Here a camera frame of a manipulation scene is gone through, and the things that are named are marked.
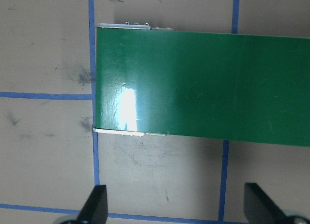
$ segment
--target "white edge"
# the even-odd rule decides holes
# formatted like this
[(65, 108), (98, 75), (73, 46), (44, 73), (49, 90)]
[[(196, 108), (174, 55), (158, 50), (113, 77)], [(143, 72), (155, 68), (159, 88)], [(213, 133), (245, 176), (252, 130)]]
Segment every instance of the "white edge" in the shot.
[(117, 28), (117, 29), (136, 29), (136, 30), (150, 30), (151, 26), (148, 25), (130, 25), (130, 24), (111, 24), (111, 23), (98, 23), (97, 28)]
[(130, 135), (130, 136), (139, 136), (139, 137), (143, 137), (144, 136), (143, 132), (97, 129), (95, 127), (93, 127), (93, 131), (95, 131), (97, 133), (103, 133), (103, 134), (120, 134), (120, 135)]

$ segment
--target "metal bracket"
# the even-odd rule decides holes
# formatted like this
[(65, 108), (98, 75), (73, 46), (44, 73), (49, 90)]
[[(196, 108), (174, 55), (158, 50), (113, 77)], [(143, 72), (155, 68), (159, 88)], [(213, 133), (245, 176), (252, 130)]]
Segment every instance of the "metal bracket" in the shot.
[(97, 28), (115, 28), (115, 29), (133, 29), (133, 30), (174, 30), (170, 27), (151, 28), (151, 26), (148, 23), (145, 23), (144, 25), (140, 25), (138, 22), (135, 22), (134, 24), (130, 24), (129, 22), (126, 22), (125, 24), (98, 23), (96, 27)]
[(96, 185), (76, 220), (62, 224), (105, 224), (108, 218), (107, 188)]

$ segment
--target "blue tape line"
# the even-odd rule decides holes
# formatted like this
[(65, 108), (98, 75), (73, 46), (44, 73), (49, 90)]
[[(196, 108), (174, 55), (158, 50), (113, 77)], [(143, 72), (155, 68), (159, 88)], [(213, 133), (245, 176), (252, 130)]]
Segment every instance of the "blue tape line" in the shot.
[(221, 188), (220, 188), (219, 206), (218, 206), (218, 220), (220, 222), (224, 221), (226, 181), (227, 181), (227, 169), (228, 169), (228, 155), (229, 155), (229, 141), (224, 140), (224, 142), (223, 142), (222, 172), (221, 172)]
[(98, 133), (93, 132), (93, 175), (95, 185), (100, 184)]
[[(75, 210), (75, 209), (55, 209), (55, 208), (19, 206), (19, 205), (10, 205), (10, 204), (0, 204), (0, 209), (15, 209), (15, 210), (61, 213), (61, 214), (79, 214), (80, 212), (80, 210)], [(155, 216), (120, 214), (120, 213), (109, 213), (108, 217), (109, 218), (120, 218), (120, 219), (131, 219), (131, 220), (158, 221), (158, 222), (168, 222), (168, 223), (189, 223), (189, 224), (218, 224), (219, 223), (218, 221), (212, 221), (212, 220), (155, 217)], [(246, 224), (246, 223), (221, 222), (221, 224)]]
[(233, 4), (232, 4), (232, 34), (238, 33), (239, 3), (240, 3), (240, 0), (233, 0)]
[(2, 208), (2, 209), (26, 210), (26, 211), (37, 211), (37, 212), (48, 212), (48, 213), (63, 213), (63, 214), (79, 213), (79, 210), (73, 210), (73, 209), (54, 209), (54, 208), (18, 206), (18, 205), (9, 205), (9, 204), (0, 204), (0, 208)]
[[(96, 117), (96, 55), (95, 55), (95, 14), (94, 0), (88, 0), (88, 20), (89, 20), (89, 56), (91, 64), (91, 80), (92, 80), (92, 101), (93, 101), (93, 123)], [(100, 184), (99, 175), (99, 146), (98, 133), (93, 132), (93, 176), (94, 184)]]
[(91, 100), (91, 94), (48, 94), (48, 93), (23, 93), (0, 92), (0, 97), (46, 99), (46, 100)]
[(121, 218), (121, 219), (145, 220), (145, 221), (169, 222), (169, 223), (189, 223), (189, 224), (215, 224), (217, 223), (217, 221), (208, 221), (208, 220), (199, 220), (199, 219), (155, 217), (155, 216), (142, 216), (142, 215), (132, 215), (132, 214), (119, 214), (119, 213), (109, 213), (108, 217), (109, 218)]

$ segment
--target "green panel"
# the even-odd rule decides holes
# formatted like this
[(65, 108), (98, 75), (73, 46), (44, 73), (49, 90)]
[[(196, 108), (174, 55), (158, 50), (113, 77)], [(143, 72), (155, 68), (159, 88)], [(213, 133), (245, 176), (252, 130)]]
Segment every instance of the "green panel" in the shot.
[(97, 29), (100, 129), (310, 146), (310, 39)]

